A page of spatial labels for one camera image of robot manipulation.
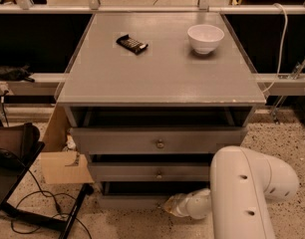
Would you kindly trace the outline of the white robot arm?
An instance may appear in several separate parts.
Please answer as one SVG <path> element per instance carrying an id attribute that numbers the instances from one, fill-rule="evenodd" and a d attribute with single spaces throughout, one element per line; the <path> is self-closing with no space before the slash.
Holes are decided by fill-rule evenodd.
<path id="1" fill-rule="evenodd" d="M 163 209 L 176 217 L 212 216 L 214 239 L 275 239 L 267 208 L 299 188 L 287 162 L 255 150 L 227 146 L 210 165 L 210 186 L 171 196 Z"/>

